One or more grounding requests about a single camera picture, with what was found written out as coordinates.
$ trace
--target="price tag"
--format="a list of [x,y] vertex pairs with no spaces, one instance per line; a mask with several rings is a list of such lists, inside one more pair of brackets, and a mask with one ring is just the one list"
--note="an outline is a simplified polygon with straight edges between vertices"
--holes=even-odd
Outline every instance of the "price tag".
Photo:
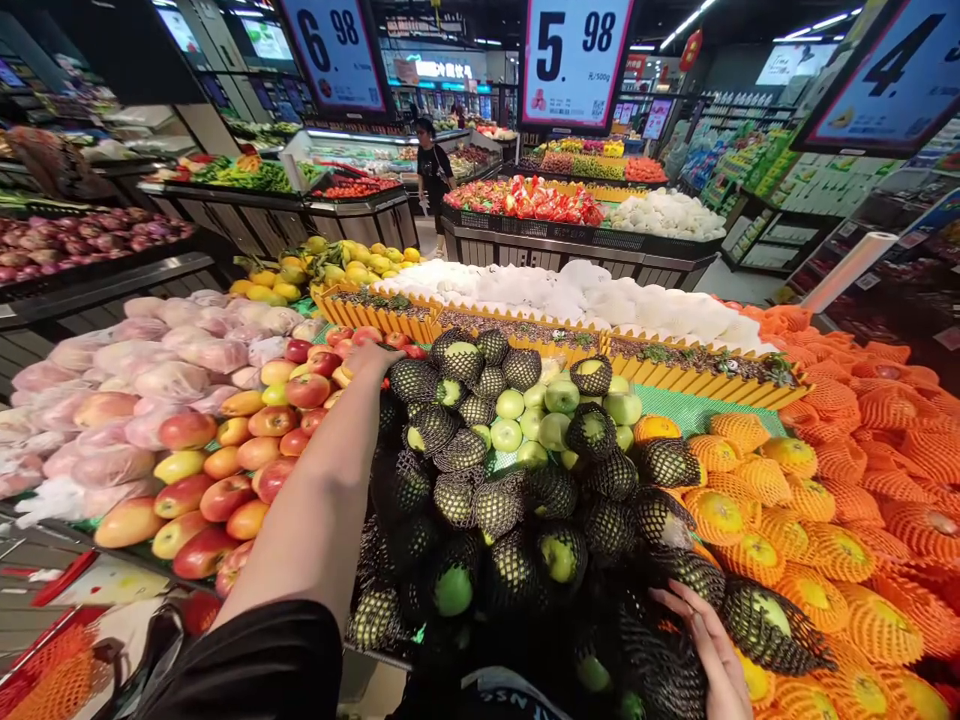
[[378,47],[371,45],[362,0],[280,0],[287,34],[318,114],[370,119],[392,116]]
[[960,2],[898,0],[801,132],[804,148],[908,157],[960,108]]
[[528,0],[521,123],[607,134],[633,0]]

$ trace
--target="green apple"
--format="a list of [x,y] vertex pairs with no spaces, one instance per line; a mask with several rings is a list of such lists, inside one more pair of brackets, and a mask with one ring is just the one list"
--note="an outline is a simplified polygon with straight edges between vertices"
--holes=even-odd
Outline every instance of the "green apple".
[[553,452],[567,450],[568,427],[570,427],[570,418],[563,413],[550,413],[540,421],[540,444]]
[[490,427],[490,439],[494,449],[499,452],[516,452],[523,442],[523,433],[520,431],[520,423],[516,420],[505,420],[501,418]]
[[533,440],[527,440],[517,450],[517,462],[528,470],[546,467],[549,458],[543,445]]
[[540,437],[540,422],[547,416],[543,408],[529,408],[520,416],[520,429],[527,440],[536,440]]
[[643,415],[643,402],[633,393],[615,393],[607,395],[603,409],[610,413],[617,425],[636,425]]
[[523,404],[529,409],[543,407],[543,399],[547,394],[547,386],[537,383],[523,394]]
[[627,425],[617,425],[617,445],[624,452],[633,447],[633,428]]
[[570,380],[554,380],[547,387],[544,400],[550,412],[573,412],[580,404],[580,391]]

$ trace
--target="digital screen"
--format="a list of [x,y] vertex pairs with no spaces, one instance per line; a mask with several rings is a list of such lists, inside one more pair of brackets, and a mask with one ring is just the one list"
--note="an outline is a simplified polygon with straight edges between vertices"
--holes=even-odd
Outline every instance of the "digital screen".
[[187,25],[187,21],[183,19],[183,15],[180,14],[179,10],[158,8],[157,12],[160,13],[160,17],[163,18],[167,30],[173,35],[173,39],[177,41],[177,47],[183,52],[200,52],[200,43],[198,43],[197,39],[193,36],[190,26]]
[[264,60],[293,60],[287,38],[276,23],[244,19],[243,27],[257,57]]

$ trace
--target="black sleeve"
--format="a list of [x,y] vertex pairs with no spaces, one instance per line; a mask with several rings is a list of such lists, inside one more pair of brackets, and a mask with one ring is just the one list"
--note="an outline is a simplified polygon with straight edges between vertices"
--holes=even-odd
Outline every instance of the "black sleeve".
[[289,600],[249,610],[191,647],[137,720],[336,717],[340,633],[326,607]]

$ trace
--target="hand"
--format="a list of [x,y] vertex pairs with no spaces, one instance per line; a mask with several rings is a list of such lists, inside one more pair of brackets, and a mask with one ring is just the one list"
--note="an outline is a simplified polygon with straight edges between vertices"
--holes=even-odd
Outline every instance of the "hand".
[[751,720],[753,708],[743,677],[743,666],[733,652],[733,643],[706,600],[676,580],[670,590],[650,589],[650,597],[682,617],[693,638],[707,674],[708,720]]

